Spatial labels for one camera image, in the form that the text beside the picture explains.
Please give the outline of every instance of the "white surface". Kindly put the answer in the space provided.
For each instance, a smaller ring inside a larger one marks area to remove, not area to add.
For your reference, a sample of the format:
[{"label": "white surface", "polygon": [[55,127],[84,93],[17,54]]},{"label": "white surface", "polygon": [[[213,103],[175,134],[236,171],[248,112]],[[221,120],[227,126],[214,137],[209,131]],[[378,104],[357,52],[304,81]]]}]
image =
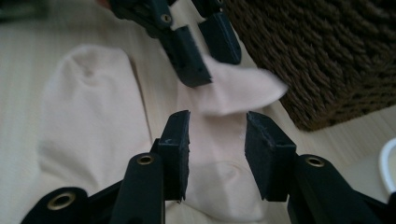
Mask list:
[{"label": "white surface", "polygon": [[[195,21],[201,20],[191,1],[179,0],[172,12],[175,26],[192,24],[197,45],[207,52]],[[96,44],[125,50],[133,59],[134,73],[143,95],[152,138],[160,136],[170,114],[176,111],[177,79],[157,40],[128,21],[119,21],[91,0],[53,0],[45,21],[0,23],[0,223],[18,223],[8,212],[20,209],[14,199],[29,195],[34,179],[40,104],[45,83],[57,62],[79,44]],[[254,66],[243,48],[242,66]],[[396,106],[334,127],[305,133],[297,130],[279,102],[263,112],[298,146],[298,153],[319,155],[337,169],[345,169],[379,150],[396,135]],[[5,194],[13,190],[13,197]],[[270,203],[267,217],[253,223],[290,223],[282,203]],[[182,204],[166,211],[167,223],[224,223]]]}]

